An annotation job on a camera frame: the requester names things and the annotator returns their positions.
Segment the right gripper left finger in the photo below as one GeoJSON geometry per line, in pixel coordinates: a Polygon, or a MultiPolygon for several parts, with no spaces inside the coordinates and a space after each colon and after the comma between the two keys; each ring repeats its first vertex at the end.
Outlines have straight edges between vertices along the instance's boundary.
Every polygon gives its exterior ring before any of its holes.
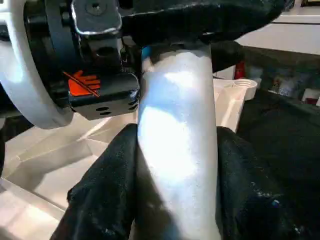
{"type": "Polygon", "coordinates": [[[127,240],[135,219],[137,130],[127,124],[67,193],[53,240],[127,240]]]}

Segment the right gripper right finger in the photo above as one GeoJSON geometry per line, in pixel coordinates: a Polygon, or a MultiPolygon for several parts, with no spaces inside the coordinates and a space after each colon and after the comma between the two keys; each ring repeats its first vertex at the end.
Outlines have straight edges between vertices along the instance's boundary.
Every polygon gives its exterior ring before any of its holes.
{"type": "Polygon", "coordinates": [[[289,198],[250,143],[217,127],[216,223],[223,240],[309,240],[289,198]]]}

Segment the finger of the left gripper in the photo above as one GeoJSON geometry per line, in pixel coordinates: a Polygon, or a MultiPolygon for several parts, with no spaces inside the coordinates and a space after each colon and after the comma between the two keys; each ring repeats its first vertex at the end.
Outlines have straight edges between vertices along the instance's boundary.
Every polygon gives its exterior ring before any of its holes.
{"type": "Polygon", "coordinates": [[[234,41],[278,18],[285,0],[134,0],[122,33],[139,46],[234,41]]]}
{"type": "Polygon", "coordinates": [[[236,41],[220,41],[210,44],[212,72],[216,73],[244,60],[245,48],[236,41]]]}

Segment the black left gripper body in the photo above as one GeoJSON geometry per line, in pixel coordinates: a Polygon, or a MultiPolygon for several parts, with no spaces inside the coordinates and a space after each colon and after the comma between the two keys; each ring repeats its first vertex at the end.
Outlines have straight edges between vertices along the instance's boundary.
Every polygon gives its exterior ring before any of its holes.
{"type": "Polygon", "coordinates": [[[117,0],[28,0],[25,30],[53,102],[88,120],[134,112],[139,49],[121,35],[117,0]]]}

